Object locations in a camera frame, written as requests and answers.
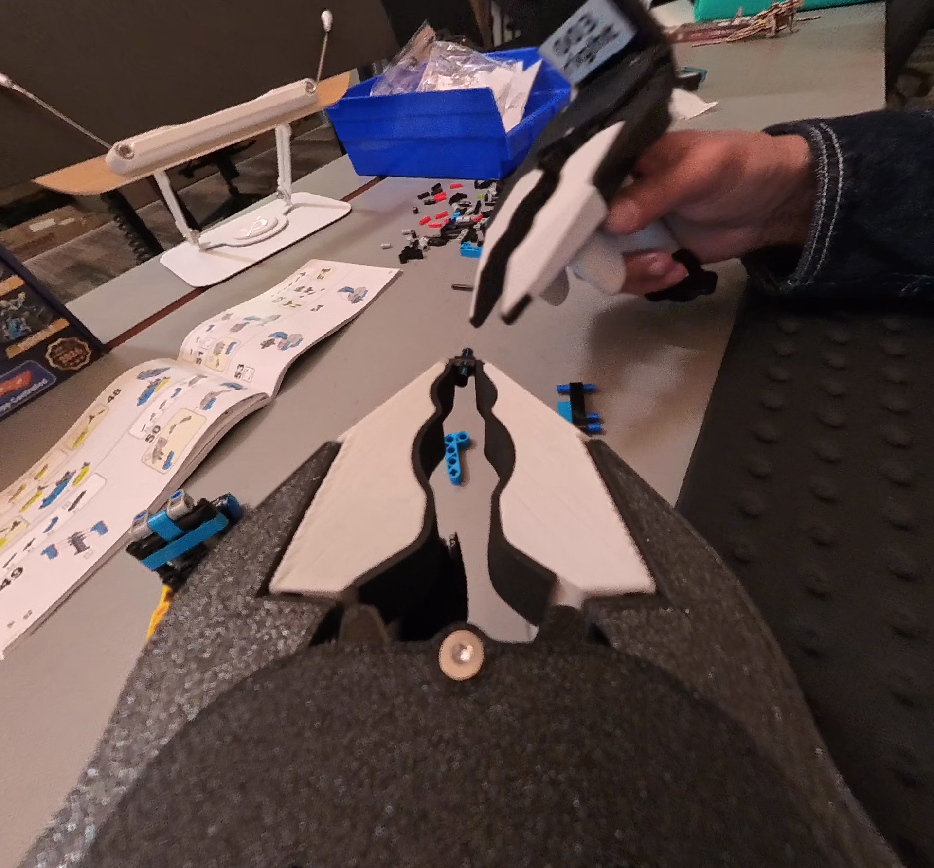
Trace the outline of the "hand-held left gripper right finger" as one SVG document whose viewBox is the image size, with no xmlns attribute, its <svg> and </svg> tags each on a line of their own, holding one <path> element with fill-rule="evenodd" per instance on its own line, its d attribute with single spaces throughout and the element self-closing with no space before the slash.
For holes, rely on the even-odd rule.
<svg viewBox="0 0 934 868">
<path fill-rule="evenodd" d="M 582 609 L 601 598 L 653 598 L 653 575 L 601 476 L 588 442 L 543 401 L 491 362 L 474 377 L 484 428 L 469 466 L 469 621 L 498 641 L 530 641 L 536 625 L 495 590 L 497 546 L 520 563 L 517 582 L 543 582 L 533 609 Z"/>
</svg>

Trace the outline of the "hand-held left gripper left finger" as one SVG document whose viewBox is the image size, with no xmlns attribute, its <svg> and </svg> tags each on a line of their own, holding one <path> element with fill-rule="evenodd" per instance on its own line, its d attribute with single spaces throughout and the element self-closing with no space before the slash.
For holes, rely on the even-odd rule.
<svg viewBox="0 0 934 868">
<path fill-rule="evenodd" d="M 445 457 L 448 365 L 438 362 L 345 431 L 268 583 L 274 595 L 376 607 L 420 603 L 441 569 L 432 473 Z"/>
</svg>

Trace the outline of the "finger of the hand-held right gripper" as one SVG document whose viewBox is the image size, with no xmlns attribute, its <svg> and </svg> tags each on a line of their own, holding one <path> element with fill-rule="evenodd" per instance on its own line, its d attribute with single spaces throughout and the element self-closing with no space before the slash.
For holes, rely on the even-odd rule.
<svg viewBox="0 0 934 868">
<path fill-rule="evenodd" d="M 528 285 L 508 285 L 510 261 L 531 233 L 534 220 L 557 189 L 558 175 L 541 168 L 515 172 L 504 183 L 490 223 L 473 286 L 470 324 L 484 325 L 498 304 L 507 324 L 531 303 Z"/>
<path fill-rule="evenodd" d="M 566 160 L 557 186 L 535 212 L 530 230 L 507 259 L 500 315 L 513 323 L 582 251 L 608 208 L 595 176 L 625 127 L 619 120 L 593 135 Z"/>
</svg>

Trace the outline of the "person's right forearm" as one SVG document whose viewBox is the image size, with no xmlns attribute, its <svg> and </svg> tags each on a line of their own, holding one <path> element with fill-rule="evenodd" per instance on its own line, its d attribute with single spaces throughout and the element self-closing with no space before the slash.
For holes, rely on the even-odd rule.
<svg viewBox="0 0 934 868">
<path fill-rule="evenodd" d="M 767 127 L 811 150 L 816 176 L 809 236 L 742 258 L 774 297 L 932 304 L 932 110 L 810 118 Z"/>
</svg>

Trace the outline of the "grey desk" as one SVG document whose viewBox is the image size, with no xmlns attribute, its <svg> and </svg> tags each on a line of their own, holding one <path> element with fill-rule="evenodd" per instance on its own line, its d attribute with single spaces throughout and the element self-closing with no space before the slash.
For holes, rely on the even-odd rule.
<svg viewBox="0 0 934 868">
<path fill-rule="evenodd" d="M 186 483 L 195 496 L 234 493 L 256 505 L 323 442 L 465 346 L 548 404 L 555 385 L 595 383 L 605 439 L 668 501 L 678 496 L 730 336 L 744 273 L 718 266 L 718 290 L 689 304 L 608 299 L 579 281 L 562 306 L 531 306 L 515 325 L 468 324 L 475 263 L 456 248 L 400 266 L 394 248 L 414 194 L 434 180 L 371 181 L 347 158 L 300 183 L 344 195 L 347 217 L 202 293 L 152 260 L 72 303 L 109 353 L 2 423 L 2 487 L 64 434 L 112 381 L 174 357 L 212 315 L 262 293 L 312 258 L 385 266 L 400 275 L 345 329 L 287 372 L 276 399 L 217 443 Z M 16 866 L 76 782 L 146 642 L 158 579 L 120 553 L 55 613 L 17 641 L 1 664 L 1 863 Z"/>
</svg>

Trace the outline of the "person's right hand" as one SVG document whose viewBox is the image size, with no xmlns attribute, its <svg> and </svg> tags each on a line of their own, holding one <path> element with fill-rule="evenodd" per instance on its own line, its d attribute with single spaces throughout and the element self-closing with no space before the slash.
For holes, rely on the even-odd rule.
<svg viewBox="0 0 934 868">
<path fill-rule="evenodd" d="M 638 159 L 603 227 L 633 236 L 661 222 L 701 263 L 741 259 L 763 286 L 805 293 L 826 263 L 842 153 L 817 125 L 781 134 L 671 131 Z"/>
</svg>

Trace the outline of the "pile of small brick pieces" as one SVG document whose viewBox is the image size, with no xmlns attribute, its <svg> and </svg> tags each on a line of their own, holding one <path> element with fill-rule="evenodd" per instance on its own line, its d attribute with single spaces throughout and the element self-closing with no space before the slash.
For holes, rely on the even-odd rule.
<svg viewBox="0 0 934 868">
<path fill-rule="evenodd" d="M 482 244 L 497 206 L 501 179 L 393 183 L 388 217 L 377 232 L 377 249 L 400 265 L 415 263 L 461 242 Z"/>
</svg>

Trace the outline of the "crumpled white paper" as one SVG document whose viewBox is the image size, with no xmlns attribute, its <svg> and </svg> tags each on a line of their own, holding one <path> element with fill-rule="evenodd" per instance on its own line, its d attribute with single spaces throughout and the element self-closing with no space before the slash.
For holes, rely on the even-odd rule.
<svg viewBox="0 0 934 868">
<path fill-rule="evenodd" d="M 718 106 L 708 102 L 693 91 L 675 88 L 671 91 L 669 113 L 675 122 L 684 122 L 709 113 Z"/>
</svg>

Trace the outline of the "blue storage bin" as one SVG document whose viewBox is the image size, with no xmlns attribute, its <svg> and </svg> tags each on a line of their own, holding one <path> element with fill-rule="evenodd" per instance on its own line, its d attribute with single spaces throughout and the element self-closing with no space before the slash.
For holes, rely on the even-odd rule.
<svg viewBox="0 0 934 868">
<path fill-rule="evenodd" d="M 510 174 L 569 103 L 571 86 L 534 47 L 489 57 L 533 71 L 523 118 L 510 130 L 491 89 L 374 96 L 372 78 L 345 92 L 327 114 L 357 174 L 475 180 Z"/>
</svg>

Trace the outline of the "brown wooden model kit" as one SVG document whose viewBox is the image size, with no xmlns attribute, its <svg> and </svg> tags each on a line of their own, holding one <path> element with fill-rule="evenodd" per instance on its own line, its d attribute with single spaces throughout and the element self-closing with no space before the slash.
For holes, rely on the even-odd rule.
<svg viewBox="0 0 934 868">
<path fill-rule="evenodd" d="M 672 44 L 693 46 L 737 44 L 759 38 L 775 38 L 782 34 L 794 34 L 800 25 L 820 18 L 819 15 L 803 17 L 801 10 L 805 0 L 773 0 L 766 9 L 745 15 L 741 9 L 732 18 L 685 23 L 664 28 Z"/>
</svg>

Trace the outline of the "clear plastic bag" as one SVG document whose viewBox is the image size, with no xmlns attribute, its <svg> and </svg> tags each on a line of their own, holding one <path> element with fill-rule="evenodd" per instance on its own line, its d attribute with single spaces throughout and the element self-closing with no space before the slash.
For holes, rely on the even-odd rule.
<svg viewBox="0 0 934 868">
<path fill-rule="evenodd" d="M 532 53 L 530 65 L 517 57 L 498 59 L 440 38 L 424 21 L 388 68 L 376 79 L 370 95 L 488 89 L 505 131 L 520 125 L 542 60 Z"/>
</svg>

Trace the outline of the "blue yellow toy vehicle assembly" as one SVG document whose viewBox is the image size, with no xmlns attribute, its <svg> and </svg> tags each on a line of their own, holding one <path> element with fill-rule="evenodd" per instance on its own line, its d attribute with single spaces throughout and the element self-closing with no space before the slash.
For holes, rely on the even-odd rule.
<svg viewBox="0 0 934 868">
<path fill-rule="evenodd" d="M 164 508 L 134 517 L 126 551 L 162 583 L 162 594 L 147 629 L 152 638 L 175 595 L 208 554 L 209 545 L 227 534 L 243 517 L 239 500 L 225 494 L 213 500 L 174 492 Z"/>
</svg>

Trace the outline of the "open instruction booklet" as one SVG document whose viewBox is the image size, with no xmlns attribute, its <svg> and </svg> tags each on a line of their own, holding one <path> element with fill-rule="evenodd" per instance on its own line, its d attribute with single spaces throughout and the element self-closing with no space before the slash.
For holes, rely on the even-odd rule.
<svg viewBox="0 0 934 868">
<path fill-rule="evenodd" d="M 399 269 L 314 259 L 198 325 L 175 358 L 104 389 L 1 499 L 1 647 L 129 542 L 234 425 L 265 407 L 302 354 L 365 310 Z"/>
</svg>

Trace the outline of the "black perforated panel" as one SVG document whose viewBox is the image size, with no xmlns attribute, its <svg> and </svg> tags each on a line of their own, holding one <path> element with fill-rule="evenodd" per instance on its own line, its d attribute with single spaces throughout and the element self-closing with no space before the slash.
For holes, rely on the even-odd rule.
<svg viewBox="0 0 934 868">
<path fill-rule="evenodd" d="M 678 511 L 732 565 L 882 836 L 932 866 L 932 310 L 748 288 Z"/>
</svg>

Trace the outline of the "dark blue toy kit box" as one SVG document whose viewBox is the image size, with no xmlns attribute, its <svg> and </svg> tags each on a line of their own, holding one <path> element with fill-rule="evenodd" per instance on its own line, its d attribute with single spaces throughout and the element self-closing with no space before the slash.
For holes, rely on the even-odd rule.
<svg viewBox="0 0 934 868">
<path fill-rule="evenodd" d="M 1 418 L 106 353 L 98 337 L 1 248 Z"/>
</svg>

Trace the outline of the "tan wooden board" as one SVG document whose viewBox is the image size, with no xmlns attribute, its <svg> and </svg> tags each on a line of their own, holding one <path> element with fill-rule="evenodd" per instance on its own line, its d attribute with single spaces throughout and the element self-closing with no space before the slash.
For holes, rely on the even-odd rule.
<svg viewBox="0 0 934 868">
<path fill-rule="evenodd" d="M 337 103 L 344 96 L 345 92 L 347 92 L 348 88 L 350 87 L 350 84 L 351 84 L 351 73 L 349 71 L 339 73 L 327 79 L 321 80 L 321 89 L 323 92 L 323 98 L 326 104 L 326 108 L 323 108 L 318 112 L 313 112 L 310 115 L 319 113 L 327 109 L 329 106 Z M 274 127 L 268 127 L 264 131 L 258 134 L 251 135 L 248 138 L 243 139 L 242 141 L 234 142 L 225 147 L 228 147 L 230 145 L 234 145 L 236 143 L 240 143 L 243 141 L 251 140 L 259 135 L 262 135 L 264 132 L 267 132 L 272 129 L 274 129 Z M 193 159 L 199 159 L 202 156 L 205 156 L 208 154 L 204 154 Z M 96 195 L 101 195 L 103 193 L 108 193 L 110 191 L 116 190 L 120 187 L 123 187 L 124 185 L 133 184 L 146 177 L 152 176 L 153 174 L 167 171 L 180 164 L 185 163 L 184 161 L 184 162 L 176 164 L 173 167 L 163 169 L 163 170 L 157 170 L 153 174 L 147 174 L 145 176 L 136 174 L 129 178 L 122 178 L 122 177 L 117 176 L 116 174 L 112 174 L 111 171 L 108 170 L 107 165 L 105 163 L 104 156 L 105 154 L 99 155 L 96 158 L 89 159 L 83 162 L 78 162 L 74 165 L 64 167 L 63 169 L 60 169 L 56 172 L 39 176 L 35 178 L 32 182 L 43 188 L 46 188 L 46 189 L 49 189 L 49 190 L 52 190 L 58 193 L 63 193 L 68 196 L 73 196 L 73 197 L 96 196 Z"/>
</svg>

